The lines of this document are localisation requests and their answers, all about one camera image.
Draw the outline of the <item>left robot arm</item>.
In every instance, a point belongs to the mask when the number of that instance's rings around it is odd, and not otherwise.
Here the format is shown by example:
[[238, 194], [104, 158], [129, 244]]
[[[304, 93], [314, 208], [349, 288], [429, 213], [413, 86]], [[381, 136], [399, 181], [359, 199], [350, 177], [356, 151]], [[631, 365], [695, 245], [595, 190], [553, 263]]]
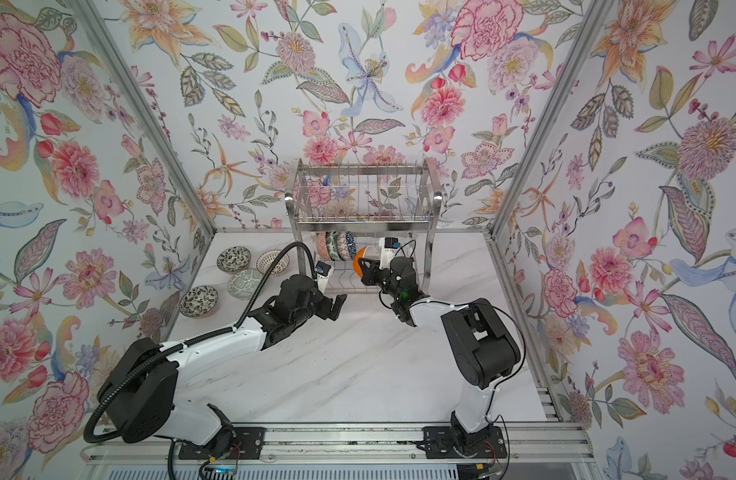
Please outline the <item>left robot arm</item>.
[[312, 317], [337, 320], [346, 300], [344, 294], [324, 295], [315, 279], [296, 274], [260, 307], [247, 305], [229, 326], [177, 342], [134, 342], [99, 389], [85, 441], [133, 444], [158, 437], [214, 456], [228, 453], [238, 442], [232, 421], [210, 396], [190, 391], [190, 384], [282, 342]]

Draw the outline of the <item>pink bowl dark floral inside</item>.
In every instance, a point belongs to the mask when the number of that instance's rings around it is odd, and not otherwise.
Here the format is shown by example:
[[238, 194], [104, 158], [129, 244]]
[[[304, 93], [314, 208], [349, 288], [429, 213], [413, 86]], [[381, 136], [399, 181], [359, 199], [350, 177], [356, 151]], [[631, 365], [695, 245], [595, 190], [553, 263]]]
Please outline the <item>pink bowl dark floral inside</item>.
[[323, 261], [330, 261], [331, 256], [328, 250], [327, 236], [325, 232], [319, 232], [316, 236], [316, 250], [319, 257]]

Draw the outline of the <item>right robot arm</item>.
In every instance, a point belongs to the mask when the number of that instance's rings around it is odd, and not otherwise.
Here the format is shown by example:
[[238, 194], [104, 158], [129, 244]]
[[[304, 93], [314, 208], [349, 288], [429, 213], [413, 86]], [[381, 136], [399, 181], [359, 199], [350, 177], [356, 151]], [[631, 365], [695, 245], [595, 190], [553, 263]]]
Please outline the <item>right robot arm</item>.
[[451, 303], [424, 293], [417, 284], [414, 263], [407, 257], [395, 257], [386, 267], [366, 258], [357, 265], [362, 283], [389, 296], [388, 308], [401, 322], [446, 335], [464, 384], [443, 446], [472, 455], [490, 442], [496, 390], [522, 368], [525, 342], [516, 340], [505, 325], [506, 313], [485, 298]]

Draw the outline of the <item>black white floral bowl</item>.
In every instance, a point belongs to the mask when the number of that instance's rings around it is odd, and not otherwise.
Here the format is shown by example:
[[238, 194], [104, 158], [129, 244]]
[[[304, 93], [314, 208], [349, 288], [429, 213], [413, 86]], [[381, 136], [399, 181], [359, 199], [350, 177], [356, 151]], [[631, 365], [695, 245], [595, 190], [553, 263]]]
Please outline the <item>black white floral bowl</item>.
[[218, 290], [210, 285], [196, 286], [187, 291], [180, 300], [179, 312], [188, 318], [209, 315], [217, 306]]

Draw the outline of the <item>stainless steel dish rack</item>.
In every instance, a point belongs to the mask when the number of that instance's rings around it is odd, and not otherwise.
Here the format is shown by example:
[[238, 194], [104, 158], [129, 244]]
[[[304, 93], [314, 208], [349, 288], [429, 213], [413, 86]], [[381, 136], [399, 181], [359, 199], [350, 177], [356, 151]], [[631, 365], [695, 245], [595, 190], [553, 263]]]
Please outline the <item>stainless steel dish rack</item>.
[[[415, 262], [419, 285], [431, 283], [434, 239], [444, 203], [439, 169], [421, 163], [370, 166], [290, 164], [284, 190], [286, 213], [297, 241], [316, 244], [319, 232], [352, 232], [358, 252], [378, 247], [381, 237], [397, 237], [400, 251]], [[340, 250], [329, 289], [336, 293], [370, 293]]]

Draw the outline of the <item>green leaf patterned bowl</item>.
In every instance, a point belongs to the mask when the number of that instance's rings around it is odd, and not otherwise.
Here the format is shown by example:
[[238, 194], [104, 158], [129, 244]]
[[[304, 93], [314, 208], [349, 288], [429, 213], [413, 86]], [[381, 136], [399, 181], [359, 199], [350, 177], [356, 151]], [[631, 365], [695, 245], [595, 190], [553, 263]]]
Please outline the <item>green leaf patterned bowl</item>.
[[342, 260], [339, 249], [339, 235], [337, 232], [326, 233], [326, 247], [332, 261]]

